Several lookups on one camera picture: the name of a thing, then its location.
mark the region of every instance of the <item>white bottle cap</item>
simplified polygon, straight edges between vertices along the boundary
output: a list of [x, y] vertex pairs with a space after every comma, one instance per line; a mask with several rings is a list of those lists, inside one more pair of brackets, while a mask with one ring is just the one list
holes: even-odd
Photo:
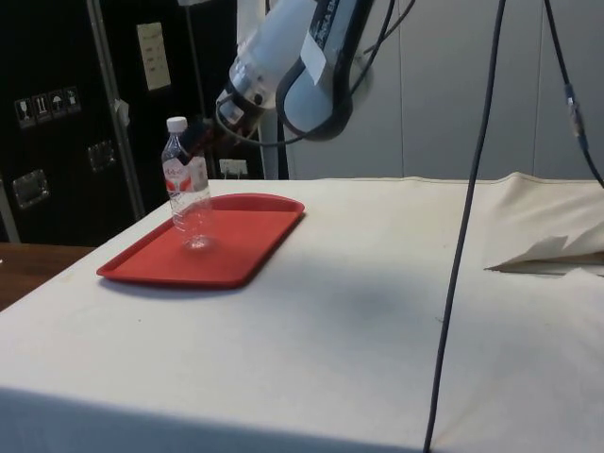
[[184, 116], [175, 116], [174, 118], [169, 118], [167, 121], [168, 124], [168, 132], [171, 134], [182, 134], [187, 127], [189, 127], [189, 122]]

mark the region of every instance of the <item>red tray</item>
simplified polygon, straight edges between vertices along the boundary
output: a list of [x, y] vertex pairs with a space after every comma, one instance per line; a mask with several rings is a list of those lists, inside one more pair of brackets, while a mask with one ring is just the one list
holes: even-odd
[[209, 249], [185, 249], [169, 220], [96, 274], [151, 285], [241, 288], [304, 215], [302, 203], [259, 193], [218, 196], [212, 207], [215, 241]]

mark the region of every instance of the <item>bottle label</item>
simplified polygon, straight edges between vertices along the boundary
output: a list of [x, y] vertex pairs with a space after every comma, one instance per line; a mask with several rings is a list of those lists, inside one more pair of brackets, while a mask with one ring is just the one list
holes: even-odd
[[178, 159], [163, 163], [163, 175], [168, 193], [200, 192], [208, 188], [208, 171], [206, 160], [195, 157], [188, 165]]

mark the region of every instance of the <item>electrical outlet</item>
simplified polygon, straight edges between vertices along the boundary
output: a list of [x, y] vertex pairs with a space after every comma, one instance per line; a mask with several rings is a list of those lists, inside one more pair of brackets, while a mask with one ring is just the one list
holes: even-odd
[[220, 159], [220, 173], [224, 177], [248, 176], [247, 162], [242, 159]]

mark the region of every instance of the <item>clear plastic bottle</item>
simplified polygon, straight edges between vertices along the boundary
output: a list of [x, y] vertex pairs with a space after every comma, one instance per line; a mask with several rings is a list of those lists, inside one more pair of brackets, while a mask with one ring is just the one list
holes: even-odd
[[170, 139], [161, 154], [161, 162], [174, 225], [186, 247], [203, 249], [211, 244], [212, 222], [206, 160], [196, 156], [183, 165], [178, 159], [183, 153], [179, 137], [187, 129], [187, 119], [170, 118], [167, 124]]

